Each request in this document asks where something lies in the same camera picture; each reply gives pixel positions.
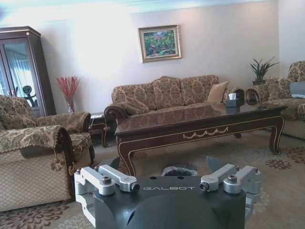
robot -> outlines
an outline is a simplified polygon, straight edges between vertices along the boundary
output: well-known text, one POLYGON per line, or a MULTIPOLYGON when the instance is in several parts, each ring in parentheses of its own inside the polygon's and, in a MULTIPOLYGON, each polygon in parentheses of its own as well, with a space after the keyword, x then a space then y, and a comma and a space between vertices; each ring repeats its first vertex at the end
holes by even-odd
POLYGON ((109 165, 79 168, 75 198, 97 229, 244 229, 262 173, 227 164, 196 177, 132 177, 109 165))

framed painting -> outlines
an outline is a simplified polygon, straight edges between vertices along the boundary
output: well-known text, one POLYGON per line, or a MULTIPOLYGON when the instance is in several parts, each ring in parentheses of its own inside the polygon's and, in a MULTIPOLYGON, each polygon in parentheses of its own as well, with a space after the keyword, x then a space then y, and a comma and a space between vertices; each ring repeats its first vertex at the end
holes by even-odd
POLYGON ((178 25, 139 28, 143 62, 182 58, 178 25))

trash bin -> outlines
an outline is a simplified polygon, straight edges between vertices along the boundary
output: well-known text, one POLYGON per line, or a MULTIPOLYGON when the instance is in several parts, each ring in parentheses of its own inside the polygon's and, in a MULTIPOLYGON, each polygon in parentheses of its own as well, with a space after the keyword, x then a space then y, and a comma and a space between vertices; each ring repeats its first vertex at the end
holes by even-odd
POLYGON ((197 171, 188 168, 170 166, 163 170, 162 176, 197 176, 197 171))

vase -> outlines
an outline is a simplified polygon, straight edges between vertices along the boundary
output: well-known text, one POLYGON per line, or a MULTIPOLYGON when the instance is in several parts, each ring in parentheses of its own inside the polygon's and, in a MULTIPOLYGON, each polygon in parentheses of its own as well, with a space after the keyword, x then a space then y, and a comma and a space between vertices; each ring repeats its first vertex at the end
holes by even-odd
POLYGON ((252 83, 253 83, 253 86, 260 85, 260 84, 265 84, 266 80, 255 80, 255 81, 252 81, 252 83))
POLYGON ((67 101, 67 109, 68 109, 67 111, 68 111, 69 114, 75 112, 75 107, 74 107, 73 99, 67 101))

side table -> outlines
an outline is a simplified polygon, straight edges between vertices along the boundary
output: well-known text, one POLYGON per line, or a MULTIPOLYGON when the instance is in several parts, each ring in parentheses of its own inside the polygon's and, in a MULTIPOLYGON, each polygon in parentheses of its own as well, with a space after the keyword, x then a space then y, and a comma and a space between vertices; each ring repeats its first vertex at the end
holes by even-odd
POLYGON ((107 148, 106 134, 107 134, 107 124, 105 121, 104 112, 91 114, 89 133, 90 135, 101 134, 102 135, 102 146, 107 148))

